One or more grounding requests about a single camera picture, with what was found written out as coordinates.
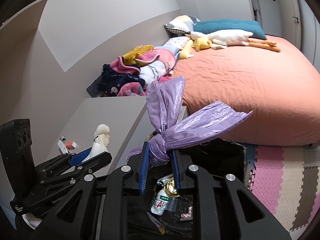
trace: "bed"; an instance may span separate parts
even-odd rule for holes
[[[183,103],[192,114],[222,101],[253,115],[224,139],[293,146],[320,139],[320,74],[285,39],[267,36],[281,52],[245,46],[192,51],[179,60],[173,77],[184,76]]]

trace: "orange plush leg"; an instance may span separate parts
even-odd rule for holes
[[[255,42],[249,42],[250,47],[256,47],[256,48],[261,48],[261,49],[269,49],[275,52],[281,51],[278,47],[276,46],[270,46],[268,44],[261,44],[261,43],[255,43]]]
[[[275,46],[277,43],[276,42],[272,42],[272,41],[257,41],[257,40],[253,40],[253,39],[248,39],[248,42],[253,42],[253,43],[261,43],[261,44],[268,44],[270,46]]]

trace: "orange eraser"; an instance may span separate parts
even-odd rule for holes
[[[66,142],[64,145],[68,149],[74,149],[77,147],[77,144],[75,142]]]

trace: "shelf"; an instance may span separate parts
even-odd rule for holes
[[[0,27],[0,61],[24,36],[39,26],[47,0],[36,0],[6,20]]]

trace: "gold lid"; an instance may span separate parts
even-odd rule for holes
[[[164,186],[164,191],[169,197],[180,197],[180,195],[177,193],[177,189],[174,186],[173,179],[170,179]]]

